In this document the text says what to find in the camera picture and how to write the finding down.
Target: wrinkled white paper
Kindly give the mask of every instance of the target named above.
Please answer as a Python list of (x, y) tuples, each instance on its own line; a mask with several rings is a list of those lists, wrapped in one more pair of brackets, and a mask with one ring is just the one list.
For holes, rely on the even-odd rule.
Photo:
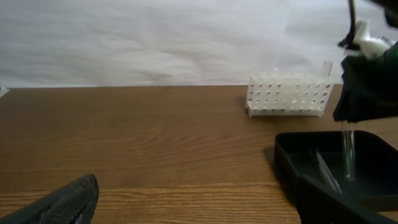
[[(398, 39), (357, 1), (375, 34)], [(344, 0), (2, 0), (7, 87), (239, 85), (256, 71), (321, 71), (343, 51)]]

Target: wooden table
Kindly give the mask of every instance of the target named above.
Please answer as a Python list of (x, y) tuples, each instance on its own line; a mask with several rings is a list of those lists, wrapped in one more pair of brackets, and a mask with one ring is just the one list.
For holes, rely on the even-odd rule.
[[(92, 223), (300, 223), (274, 172), (274, 138), (340, 130), (331, 114), (341, 87), (322, 118), (249, 118), (246, 90), (11, 90), (0, 98), (0, 215), (92, 172)], [(357, 127), (398, 147), (397, 121)]]

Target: white backdrop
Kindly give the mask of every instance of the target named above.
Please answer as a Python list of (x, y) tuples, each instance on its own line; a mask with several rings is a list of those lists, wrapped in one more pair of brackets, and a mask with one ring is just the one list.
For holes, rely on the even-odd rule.
[[(356, 2), (375, 34), (398, 39)], [(2, 0), (0, 85), (238, 85), (325, 60), (339, 77), (348, 27), (345, 0)]]

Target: black plastic bin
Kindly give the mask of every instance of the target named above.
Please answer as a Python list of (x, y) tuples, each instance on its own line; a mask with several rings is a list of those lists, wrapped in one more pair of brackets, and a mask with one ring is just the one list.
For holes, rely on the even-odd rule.
[(309, 155), (319, 149), (344, 195), (375, 211), (398, 210), (398, 151), (366, 131), (355, 131), (356, 178), (344, 179), (341, 131), (280, 133), (275, 138), (275, 164), (290, 188), (298, 177), (322, 181)]

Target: clear tube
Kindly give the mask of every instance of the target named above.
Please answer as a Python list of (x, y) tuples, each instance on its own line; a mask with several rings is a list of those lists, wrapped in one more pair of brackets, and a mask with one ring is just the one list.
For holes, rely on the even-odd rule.
[(341, 123), (343, 140), (343, 159), (345, 167), (345, 179), (355, 179), (355, 146), (354, 146), (354, 124), (343, 121)]

